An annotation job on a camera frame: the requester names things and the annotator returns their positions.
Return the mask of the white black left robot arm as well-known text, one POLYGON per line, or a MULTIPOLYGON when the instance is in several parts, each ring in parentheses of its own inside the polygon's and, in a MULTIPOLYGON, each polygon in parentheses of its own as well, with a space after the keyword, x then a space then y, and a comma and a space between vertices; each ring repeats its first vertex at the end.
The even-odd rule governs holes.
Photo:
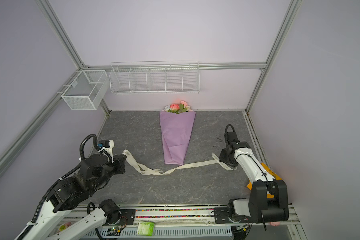
POLYGON ((43 195, 18 240, 44 240, 72 210, 107 186, 114 175, 125 173, 125 155, 113 155, 112 140, 98 141, 95 134, 80 144, 80 163, 56 180, 43 195))

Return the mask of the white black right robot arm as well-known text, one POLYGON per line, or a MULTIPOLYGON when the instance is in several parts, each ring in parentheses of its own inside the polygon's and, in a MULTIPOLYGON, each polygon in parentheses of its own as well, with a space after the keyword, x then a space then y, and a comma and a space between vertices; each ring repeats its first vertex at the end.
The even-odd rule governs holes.
POLYGON ((213 216, 217 224, 263 224, 283 222, 289 219, 287 185, 272 176, 256 159, 250 145, 241 142, 233 125, 225 128, 226 147, 219 155, 219 163, 230 170, 240 166, 252 188, 247 199, 231 199, 226 208, 215 208, 213 216))

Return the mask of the pink purple wrapping paper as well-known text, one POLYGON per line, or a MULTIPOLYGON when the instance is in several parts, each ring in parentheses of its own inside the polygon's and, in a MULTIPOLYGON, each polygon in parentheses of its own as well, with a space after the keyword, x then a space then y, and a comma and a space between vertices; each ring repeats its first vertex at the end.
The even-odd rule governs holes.
POLYGON ((196 112, 181 114, 160 112, 164 162, 183 165, 191 139, 196 112))

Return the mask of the red pink fake rose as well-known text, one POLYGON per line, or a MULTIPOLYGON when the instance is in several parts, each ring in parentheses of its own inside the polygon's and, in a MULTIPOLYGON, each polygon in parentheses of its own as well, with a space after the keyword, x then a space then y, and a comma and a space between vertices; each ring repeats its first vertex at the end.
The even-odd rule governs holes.
POLYGON ((170 105, 170 110, 171 110, 171 112, 176 112, 176 111, 178 111, 179 109, 180 109, 179 104, 172 104, 172 105, 170 105))

